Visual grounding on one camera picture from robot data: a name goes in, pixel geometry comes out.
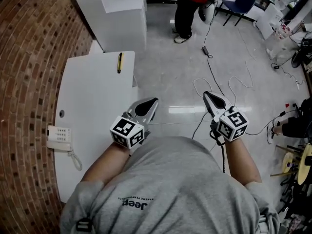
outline desk hole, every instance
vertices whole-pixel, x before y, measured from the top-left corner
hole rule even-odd
[[[59,116],[60,116],[61,118],[63,118],[63,117],[64,117],[64,115],[65,115],[64,110],[61,110],[61,111],[59,112]]]

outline person in red shirt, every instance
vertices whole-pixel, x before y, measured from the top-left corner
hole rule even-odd
[[[192,36],[191,26],[196,9],[207,0],[177,0],[175,12],[175,29],[179,34],[175,43],[183,43]]]

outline jeep logo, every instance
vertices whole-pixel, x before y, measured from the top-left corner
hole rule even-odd
[[[122,202],[122,206],[131,206],[131,207],[136,207],[136,208],[141,208],[141,211],[144,210],[144,206],[146,206],[147,204],[146,203],[140,203],[140,202],[134,202],[132,200],[128,200],[126,199],[125,201]]]

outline white box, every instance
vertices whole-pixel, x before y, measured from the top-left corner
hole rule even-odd
[[[249,120],[244,113],[239,112],[236,108],[232,113],[226,112],[220,117],[217,131],[228,141],[241,137],[246,132]]]
[[[133,148],[144,140],[144,126],[118,116],[110,128],[114,142]]]

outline telephone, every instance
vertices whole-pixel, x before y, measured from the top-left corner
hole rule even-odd
[[[67,151],[67,155],[72,157],[77,170],[82,170],[82,163],[72,148],[72,130],[70,128],[48,126],[47,147]]]

